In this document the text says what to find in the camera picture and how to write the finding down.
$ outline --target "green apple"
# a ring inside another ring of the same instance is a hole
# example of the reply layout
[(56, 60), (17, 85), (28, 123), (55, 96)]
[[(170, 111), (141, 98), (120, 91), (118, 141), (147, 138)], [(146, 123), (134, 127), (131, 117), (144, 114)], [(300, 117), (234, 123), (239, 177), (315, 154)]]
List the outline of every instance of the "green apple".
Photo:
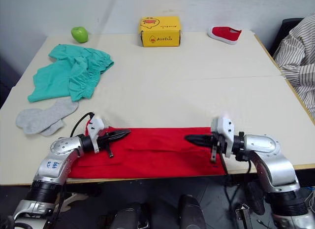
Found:
[(80, 27), (74, 27), (71, 30), (72, 37), (79, 43), (85, 43), (89, 39), (89, 34), (87, 30), (80, 26)]

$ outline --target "striped cloth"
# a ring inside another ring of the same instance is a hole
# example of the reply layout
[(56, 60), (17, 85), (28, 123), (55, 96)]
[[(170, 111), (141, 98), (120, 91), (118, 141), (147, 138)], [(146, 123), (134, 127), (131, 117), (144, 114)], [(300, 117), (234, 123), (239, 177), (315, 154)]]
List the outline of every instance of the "striped cloth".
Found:
[(315, 119), (315, 13), (289, 32), (274, 59)]

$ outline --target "red towel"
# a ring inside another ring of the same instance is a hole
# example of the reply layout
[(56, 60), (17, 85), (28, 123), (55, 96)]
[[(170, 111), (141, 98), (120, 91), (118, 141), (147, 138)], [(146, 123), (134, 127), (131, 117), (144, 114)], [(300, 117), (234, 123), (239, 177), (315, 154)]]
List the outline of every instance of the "red towel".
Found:
[(217, 162), (210, 162), (210, 149), (184, 139), (188, 134), (210, 133), (199, 128), (128, 128), (131, 133), (110, 144), (114, 157), (106, 151), (85, 154), (76, 161), (69, 177), (75, 178), (150, 178), (224, 175)]

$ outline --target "gray sock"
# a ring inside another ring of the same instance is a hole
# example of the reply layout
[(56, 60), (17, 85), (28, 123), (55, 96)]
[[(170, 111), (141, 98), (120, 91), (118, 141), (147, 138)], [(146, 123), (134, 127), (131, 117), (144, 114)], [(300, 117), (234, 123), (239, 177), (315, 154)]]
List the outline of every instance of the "gray sock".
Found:
[(45, 110), (23, 110), (17, 116), (15, 123), (17, 126), (23, 128), (25, 134), (35, 134), (42, 131), (45, 131), (44, 135), (54, 133), (61, 127), (61, 125), (63, 126), (62, 122), (57, 122), (61, 120), (61, 118), (74, 112), (77, 109), (78, 105), (78, 102), (72, 102), (69, 98), (60, 99), (57, 100), (52, 107)]
[[(28, 120), (32, 116), (37, 116), (42, 112), (42, 109), (39, 108), (32, 108), (32, 109), (26, 109), (19, 113), (19, 115), (16, 118), (16, 125), (18, 127), (23, 128), (23, 126), (26, 124), (26, 120)], [(63, 127), (62, 120), (58, 120), (56, 123), (53, 123), (51, 126), (40, 132), (43, 136), (49, 136), (55, 133), (58, 129)]]
[(50, 127), (46, 128), (42, 132), (40, 132), (41, 135), (43, 136), (50, 136), (53, 133), (55, 133), (58, 129), (63, 127), (63, 121), (59, 120), (56, 123), (53, 123)]

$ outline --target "yellow box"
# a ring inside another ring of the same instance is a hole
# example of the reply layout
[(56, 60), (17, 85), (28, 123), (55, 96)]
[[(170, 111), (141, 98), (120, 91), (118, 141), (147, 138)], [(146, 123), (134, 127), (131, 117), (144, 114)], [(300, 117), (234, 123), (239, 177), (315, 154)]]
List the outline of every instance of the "yellow box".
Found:
[(174, 47), (181, 42), (178, 16), (142, 17), (139, 33), (144, 47)]

